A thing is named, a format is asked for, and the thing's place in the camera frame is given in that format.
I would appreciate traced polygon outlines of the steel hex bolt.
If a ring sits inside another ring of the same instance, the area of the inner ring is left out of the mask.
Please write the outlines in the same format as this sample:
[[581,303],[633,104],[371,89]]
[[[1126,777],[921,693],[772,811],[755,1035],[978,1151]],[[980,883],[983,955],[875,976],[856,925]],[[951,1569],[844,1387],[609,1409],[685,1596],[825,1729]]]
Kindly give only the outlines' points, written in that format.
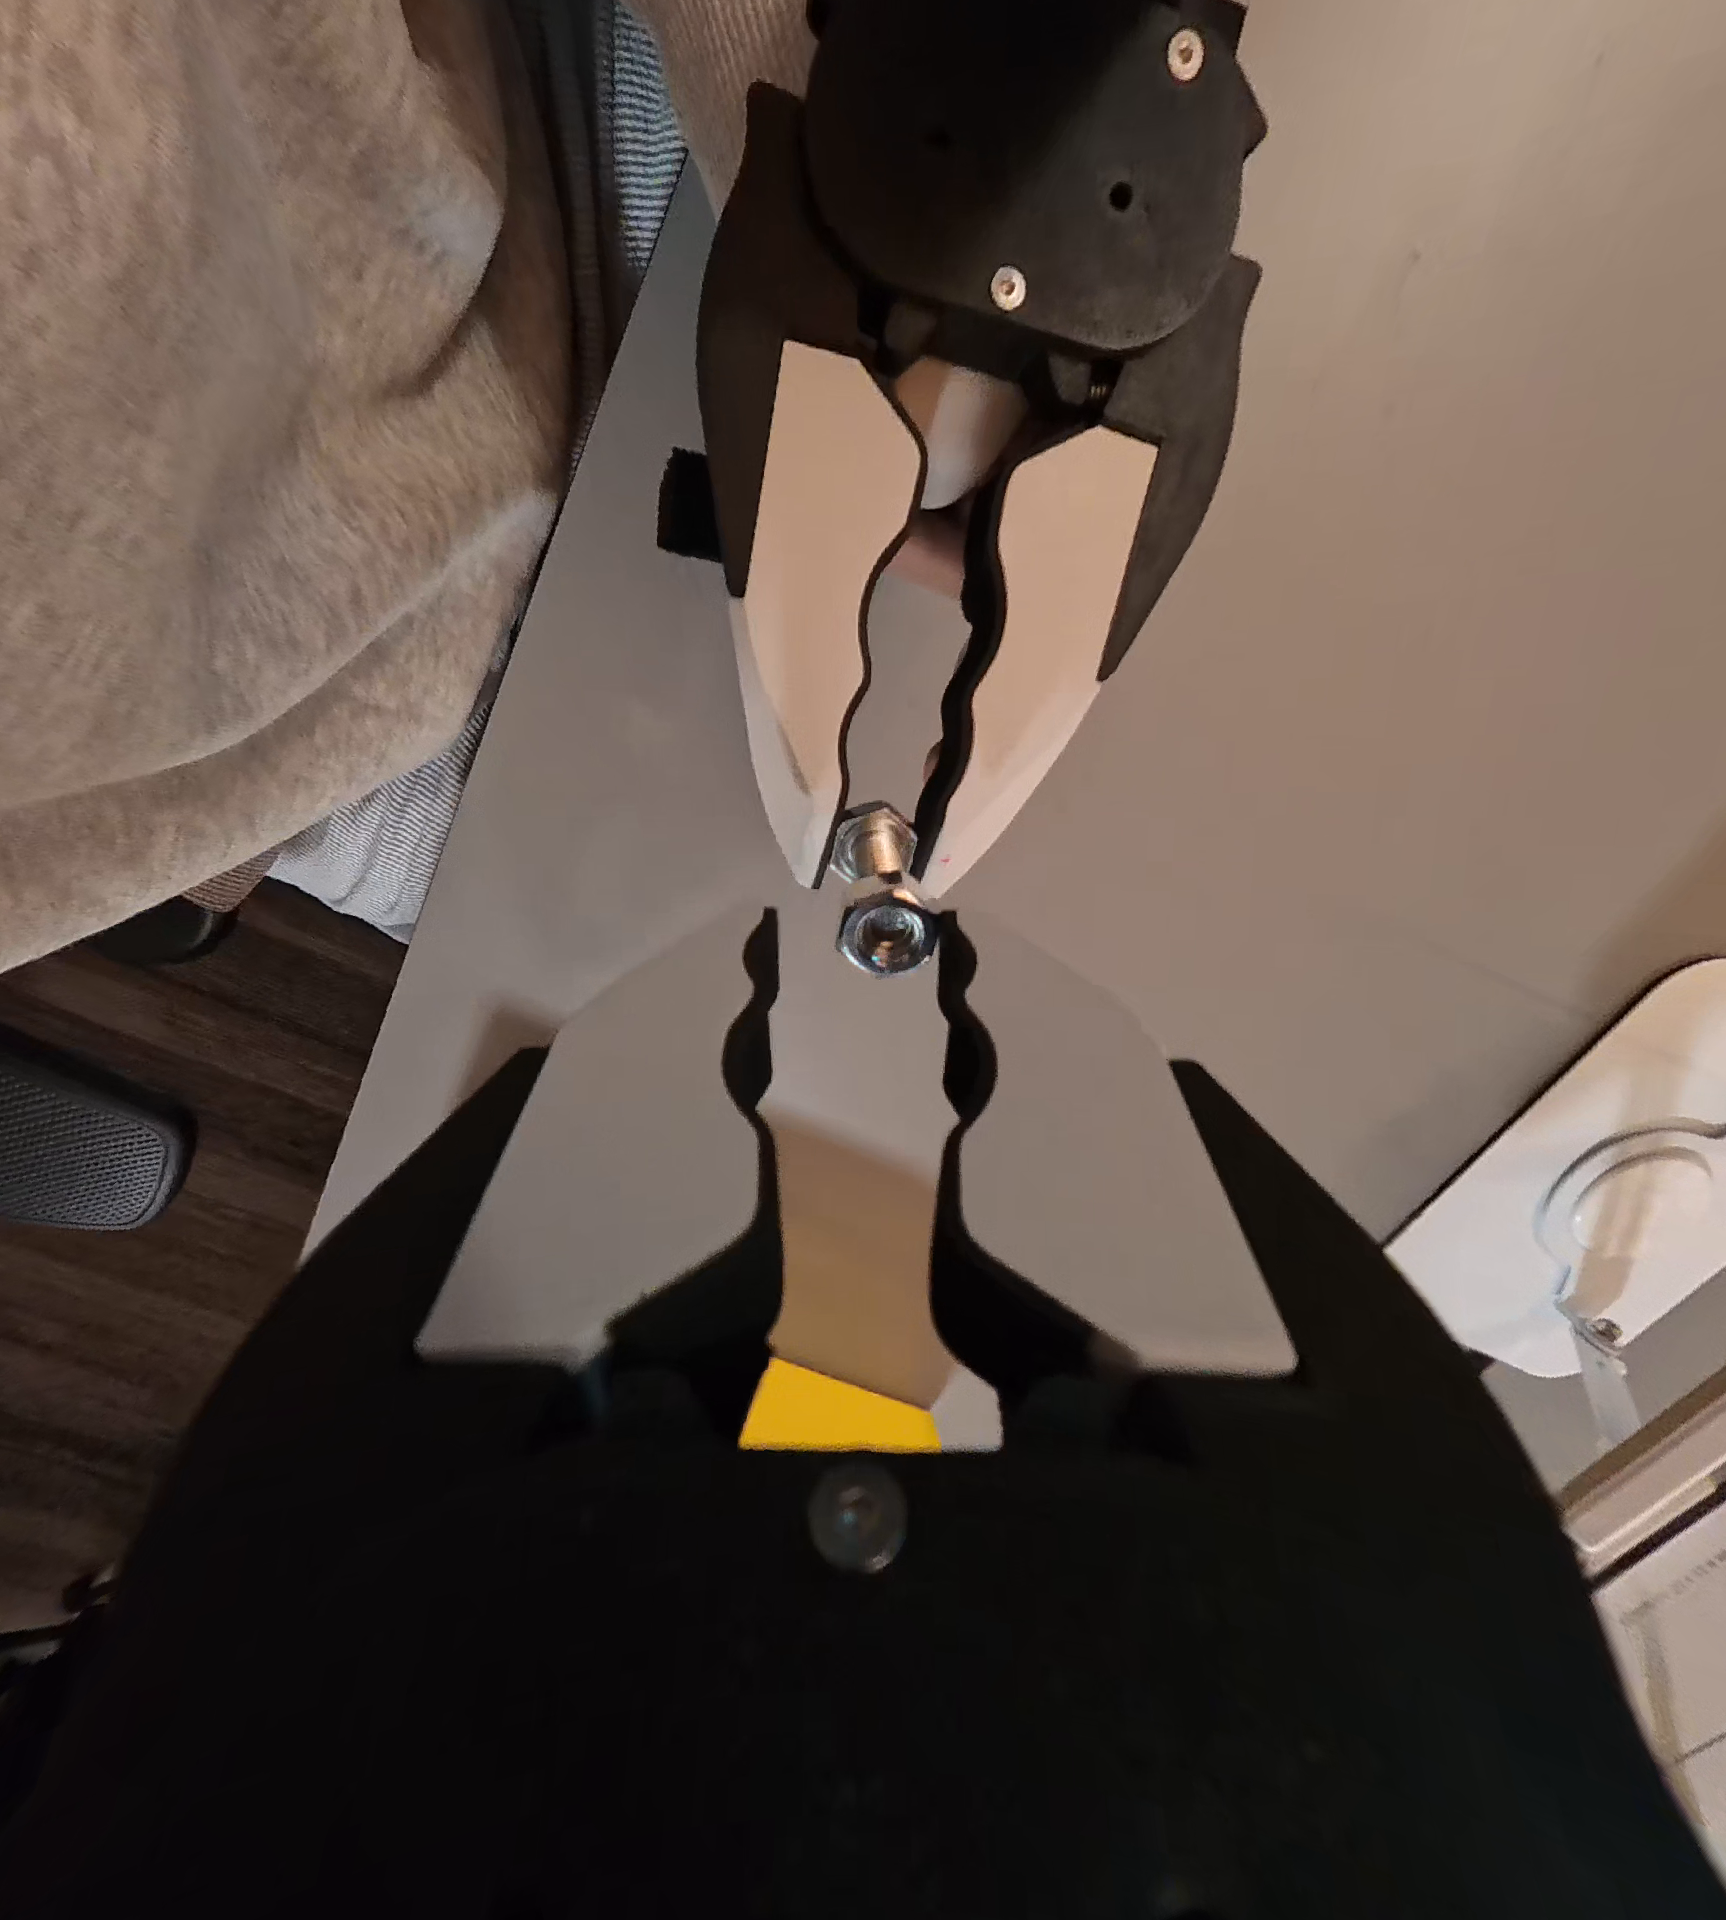
[[916,874],[919,832],[898,808],[851,808],[835,826],[830,872],[844,883],[901,883]]

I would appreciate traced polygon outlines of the yellow plastic bin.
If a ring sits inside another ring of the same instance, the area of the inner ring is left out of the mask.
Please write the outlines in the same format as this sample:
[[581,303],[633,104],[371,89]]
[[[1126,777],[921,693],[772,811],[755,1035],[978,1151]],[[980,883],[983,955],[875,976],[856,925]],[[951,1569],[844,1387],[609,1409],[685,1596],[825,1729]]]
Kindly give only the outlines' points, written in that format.
[[937,1453],[942,1438],[925,1405],[770,1355],[739,1446],[747,1451]]

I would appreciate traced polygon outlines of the white document stand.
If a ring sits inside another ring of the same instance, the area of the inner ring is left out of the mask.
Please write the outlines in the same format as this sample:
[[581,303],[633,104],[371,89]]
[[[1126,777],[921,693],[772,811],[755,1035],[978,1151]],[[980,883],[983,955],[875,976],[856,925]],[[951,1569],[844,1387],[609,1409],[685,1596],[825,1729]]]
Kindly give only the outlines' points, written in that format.
[[1605,1459],[1562,1493],[1590,1577],[1726,1496],[1726,1366],[1644,1418],[1638,1339],[1726,1273],[1726,958],[1668,971],[1386,1242],[1456,1339],[1574,1380]]

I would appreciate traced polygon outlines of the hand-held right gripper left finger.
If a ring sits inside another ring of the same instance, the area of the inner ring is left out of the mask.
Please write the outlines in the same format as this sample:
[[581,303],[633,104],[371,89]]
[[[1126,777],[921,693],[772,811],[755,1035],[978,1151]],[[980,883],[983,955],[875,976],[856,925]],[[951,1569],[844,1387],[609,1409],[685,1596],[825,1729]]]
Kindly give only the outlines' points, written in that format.
[[759,1210],[733,1023],[775,912],[734,905],[598,991],[560,1030],[418,1330],[428,1361],[589,1363],[612,1323]]

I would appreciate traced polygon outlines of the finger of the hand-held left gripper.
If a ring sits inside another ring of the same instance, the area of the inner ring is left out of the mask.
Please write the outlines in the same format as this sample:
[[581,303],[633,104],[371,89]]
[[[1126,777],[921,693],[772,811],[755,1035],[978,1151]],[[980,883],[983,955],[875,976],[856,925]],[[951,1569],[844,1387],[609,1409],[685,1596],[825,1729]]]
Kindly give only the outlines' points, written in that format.
[[870,601],[922,483],[922,437],[877,374],[786,341],[730,628],[757,790],[803,890],[828,870],[851,718],[872,677]]
[[995,490],[995,651],[953,718],[967,728],[942,814],[922,829],[925,886],[995,847],[1065,756],[1101,689],[1155,444],[1096,424],[1028,452]]

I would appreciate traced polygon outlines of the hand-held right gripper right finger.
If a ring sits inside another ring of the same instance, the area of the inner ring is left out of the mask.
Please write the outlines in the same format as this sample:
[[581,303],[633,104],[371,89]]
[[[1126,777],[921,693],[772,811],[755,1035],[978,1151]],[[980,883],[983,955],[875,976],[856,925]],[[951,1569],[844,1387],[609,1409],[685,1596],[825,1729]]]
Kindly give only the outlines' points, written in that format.
[[972,1248],[1153,1372],[1288,1375],[1296,1348],[1165,1047],[996,916],[958,916],[948,1004]]

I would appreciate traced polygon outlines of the grey desk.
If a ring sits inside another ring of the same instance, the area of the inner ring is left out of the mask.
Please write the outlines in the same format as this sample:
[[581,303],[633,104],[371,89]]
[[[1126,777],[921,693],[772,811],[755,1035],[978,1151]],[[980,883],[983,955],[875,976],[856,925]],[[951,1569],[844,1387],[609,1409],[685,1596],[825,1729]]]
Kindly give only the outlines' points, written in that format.
[[[1652,979],[1726,955],[1726,4],[1256,4],[1261,262],[1212,507],[946,898],[1194,1059],[1376,1238]],[[765,818],[699,444],[679,189],[310,1251],[510,1054],[775,907],[778,1345],[942,1387],[932,964],[867,979]]]

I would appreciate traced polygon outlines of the person's light fleece sweater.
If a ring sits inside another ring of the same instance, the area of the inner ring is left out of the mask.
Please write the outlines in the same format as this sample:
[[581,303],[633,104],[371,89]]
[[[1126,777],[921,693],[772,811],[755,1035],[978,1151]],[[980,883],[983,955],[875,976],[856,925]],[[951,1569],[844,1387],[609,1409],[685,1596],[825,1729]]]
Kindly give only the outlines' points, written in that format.
[[445,752],[685,164],[664,4],[0,4],[0,974]]

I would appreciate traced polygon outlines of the steel hex nut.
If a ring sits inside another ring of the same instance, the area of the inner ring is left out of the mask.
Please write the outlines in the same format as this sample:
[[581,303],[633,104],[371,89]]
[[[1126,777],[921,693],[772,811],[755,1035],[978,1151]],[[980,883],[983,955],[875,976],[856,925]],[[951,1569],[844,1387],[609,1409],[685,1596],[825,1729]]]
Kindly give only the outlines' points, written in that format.
[[837,948],[858,971],[877,979],[922,969],[941,943],[941,916],[922,899],[877,890],[851,899]]

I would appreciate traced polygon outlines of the grey mesh office chair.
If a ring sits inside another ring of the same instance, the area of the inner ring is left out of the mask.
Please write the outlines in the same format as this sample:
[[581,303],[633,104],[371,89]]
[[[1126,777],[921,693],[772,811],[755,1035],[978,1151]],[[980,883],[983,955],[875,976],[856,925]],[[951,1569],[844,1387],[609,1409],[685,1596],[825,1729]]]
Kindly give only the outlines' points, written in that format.
[[196,1150],[180,1102],[0,1023],[0,1219],[140,1230],[179,1195]]

